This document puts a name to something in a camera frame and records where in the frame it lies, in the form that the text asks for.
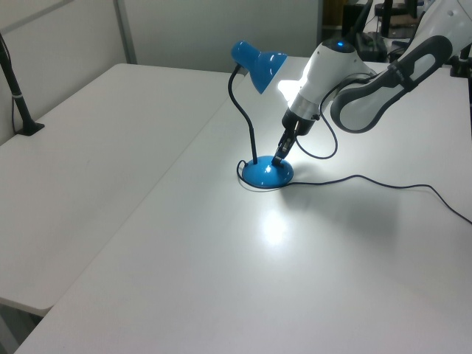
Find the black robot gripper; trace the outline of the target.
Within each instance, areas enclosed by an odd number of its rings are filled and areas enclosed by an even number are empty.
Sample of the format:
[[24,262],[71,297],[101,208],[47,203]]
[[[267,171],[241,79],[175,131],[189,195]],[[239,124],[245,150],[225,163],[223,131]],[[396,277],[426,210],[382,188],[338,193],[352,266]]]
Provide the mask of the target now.
[[288,108],[282,117],[282,126],[285,130],[280,138],[271,163],[282,164],[282,160],[284,160],[291,151],[296,137],[307,135],[314,123],[318,120],[318,114],[309,114],[308,118],[303,118]]

